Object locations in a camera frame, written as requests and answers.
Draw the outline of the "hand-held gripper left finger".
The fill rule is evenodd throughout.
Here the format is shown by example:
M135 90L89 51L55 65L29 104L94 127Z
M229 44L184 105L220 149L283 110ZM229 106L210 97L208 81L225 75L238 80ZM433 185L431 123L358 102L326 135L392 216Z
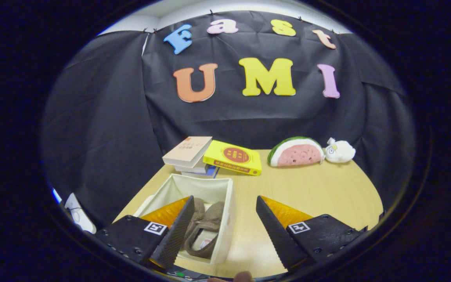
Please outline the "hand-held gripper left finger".
M194 212L189 196L145 216L126 215L94 236L123 257L163 271L173 266Z

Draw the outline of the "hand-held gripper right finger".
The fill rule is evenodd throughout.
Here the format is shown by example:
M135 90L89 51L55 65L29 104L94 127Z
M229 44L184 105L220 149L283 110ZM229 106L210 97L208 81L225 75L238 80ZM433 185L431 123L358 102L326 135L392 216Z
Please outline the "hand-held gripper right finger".
M352 228L329 214L313 217L265 196L257 197L256 212L290 273L335 257L368 230Z

